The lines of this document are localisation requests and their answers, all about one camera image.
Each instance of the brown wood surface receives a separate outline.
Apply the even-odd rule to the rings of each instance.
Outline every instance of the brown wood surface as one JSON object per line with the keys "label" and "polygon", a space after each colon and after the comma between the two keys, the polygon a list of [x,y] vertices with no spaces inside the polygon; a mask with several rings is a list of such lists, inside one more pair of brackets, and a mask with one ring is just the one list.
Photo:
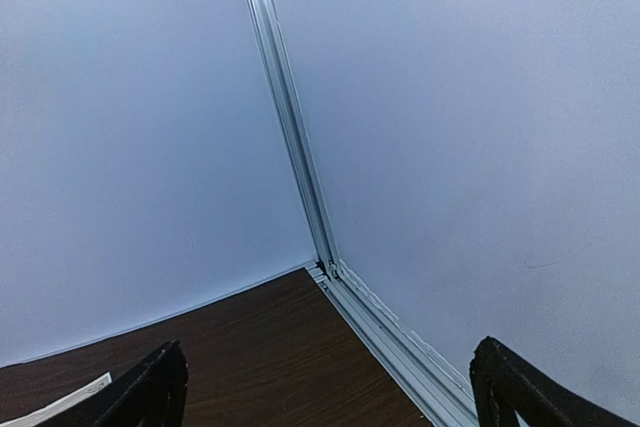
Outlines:
{"label": "brown wood surface", "polygon": [[135,332],[0,370],[0,421],[27,414],[165,340],[189,362],[184,426],[430,425],[306,271]]}

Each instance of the metal corner post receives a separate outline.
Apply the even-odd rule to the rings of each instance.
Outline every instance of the metal corner post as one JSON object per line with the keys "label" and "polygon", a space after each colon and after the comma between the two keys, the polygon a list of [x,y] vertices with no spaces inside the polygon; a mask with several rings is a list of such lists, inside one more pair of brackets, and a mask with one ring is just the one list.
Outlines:
{"label": "metal corner post", "polygon": [[298,95],[273,0],[248,0],[269,86],[278,111],[289,157],[309,221],[318,258],[337,275],[340,257],[313,164]]}

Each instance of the white panel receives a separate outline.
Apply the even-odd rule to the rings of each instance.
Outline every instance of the white panel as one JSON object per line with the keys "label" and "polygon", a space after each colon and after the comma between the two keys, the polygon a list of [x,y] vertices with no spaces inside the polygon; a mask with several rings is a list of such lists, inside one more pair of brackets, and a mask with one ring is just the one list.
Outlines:
{"label": "white panel", "polygon": [[640,0],[275,0],[347,264],[640,421]]}
{"label": "white panel", "polygon": [[0,364],[314,257],[246,0],[0,12]]}

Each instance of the aluminum frame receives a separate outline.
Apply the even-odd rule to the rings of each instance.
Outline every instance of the aluminum frame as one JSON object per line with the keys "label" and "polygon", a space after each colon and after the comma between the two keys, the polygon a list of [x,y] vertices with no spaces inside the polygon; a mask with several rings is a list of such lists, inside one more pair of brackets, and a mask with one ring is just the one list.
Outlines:
{"label": "aluminum frame", "polygon": [[434,426],[477,427],[471,387],[461,385],[461,376],[452,372],[453,367],[418,347],[389,319],[378,299],[350,279],[345,265],[340,266],[337,279],[329,279],[317,269],[308,270],[360,340]]}
{"label": "aluminum frame", "polygon": [[273,0],[248,2],[318,259],[326,271],[336,276],[340,255],[320,190],[276,9]]}

